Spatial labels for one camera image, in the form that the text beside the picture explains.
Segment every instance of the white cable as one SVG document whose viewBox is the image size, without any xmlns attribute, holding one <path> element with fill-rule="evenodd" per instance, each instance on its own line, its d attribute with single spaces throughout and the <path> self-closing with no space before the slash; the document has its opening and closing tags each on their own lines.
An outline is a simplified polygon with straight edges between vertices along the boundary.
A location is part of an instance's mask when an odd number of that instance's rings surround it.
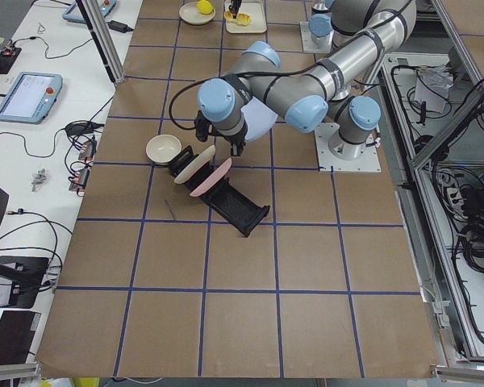
<svg viewBox="0 0 484 387">
<path fill-rule="evenodd" d="M 136 381 L 135 379 L 131 379 L 130 377 L 126 377 L 127 380 L 129 381 L 134 381 L 135 383 L 141 384 L 141 385 L 151 385 L 152 383 L 157 383 L 158 381 L 162 380 L 163 378 L 160 377 L 154 381 Z"/>
</svg>

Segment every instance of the tablet device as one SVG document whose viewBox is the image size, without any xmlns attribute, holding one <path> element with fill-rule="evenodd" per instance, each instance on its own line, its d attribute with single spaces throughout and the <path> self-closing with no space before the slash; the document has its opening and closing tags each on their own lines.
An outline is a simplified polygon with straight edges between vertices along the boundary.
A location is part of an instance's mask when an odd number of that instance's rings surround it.
<svg viewBox="0 0 484 387">
<path fill-rule="evenodd" d="M 63 86 L 58 74 L 20 73 L 0 104 L 0 121 L 40 123 Z"/>
<path fill-rule="evenodd" d="M 116 0 L 104 0 L 103 2 L 100 2 L 98 4 L 98 7 L 100 8 L 100 11 L 103 17 L 108 16 L 111 10 L 115 6 L 116 6 Z M 63 19 L 73 23 L 84 24 L 85 22 L 84 19 L 82 18 L 79 7 L 75 2 L 71 6 L 69 6 L 68 9 L 63 13 Z"/>
</svg>

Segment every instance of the yellow lemon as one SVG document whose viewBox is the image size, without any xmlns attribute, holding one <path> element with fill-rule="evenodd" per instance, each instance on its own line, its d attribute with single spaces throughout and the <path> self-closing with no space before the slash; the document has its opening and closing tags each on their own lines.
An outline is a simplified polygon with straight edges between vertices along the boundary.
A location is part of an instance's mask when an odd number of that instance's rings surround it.
<svg viewBox="0 0 484 387">
<path fill-rule="evenodd" d="M 213 12 L 213 6 L 208 0 L 199 0 L 197 3 L 197 9 L 203 15 L 209 15 Z"/>
</svg>

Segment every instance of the pink plate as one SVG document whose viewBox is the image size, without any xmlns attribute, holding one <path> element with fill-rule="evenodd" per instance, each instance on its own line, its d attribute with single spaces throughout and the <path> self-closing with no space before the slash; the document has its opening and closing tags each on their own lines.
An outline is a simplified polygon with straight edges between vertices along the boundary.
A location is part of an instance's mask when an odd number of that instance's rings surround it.
<svg viewBox="0 0 484 387">
<path fill-rule="evenodd" d="M 213 187 L 217 181 L 222 179 L 224 175 L 229 171 L 232 167 L 232 159 L 229 158 L 224 161 L 213 173 L 206 178 L 196 189 L 190 192 L 190 196 L 196 198 L 197 196 L 201 196 L 205 192 L 207 192 L 211 187 Z"/>
</svg>

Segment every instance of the yellow food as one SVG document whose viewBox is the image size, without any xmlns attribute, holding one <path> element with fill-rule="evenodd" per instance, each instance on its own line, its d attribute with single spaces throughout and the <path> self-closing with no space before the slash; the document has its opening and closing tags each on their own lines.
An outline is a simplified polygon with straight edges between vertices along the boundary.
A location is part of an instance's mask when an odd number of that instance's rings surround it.
<svg viewBox="0 0 484 387">
<path fill-rule="evenodd" d="M 199 0 L 197 3 L 197 9 L 199 10 L 199 13 L 203 15 L 209 15 L 213 12 L 213 6 L 208 0 Z"/>
<path fill-rule="evenodd" d="M 251 23 L 251 16 L 247 14 L 238 14 L 235 19 L 229 10 L 224 12 L 224 18 L 226 18 L 228 23 L 235 23 L 237 26 L 248 26 Z"/>
</svg>

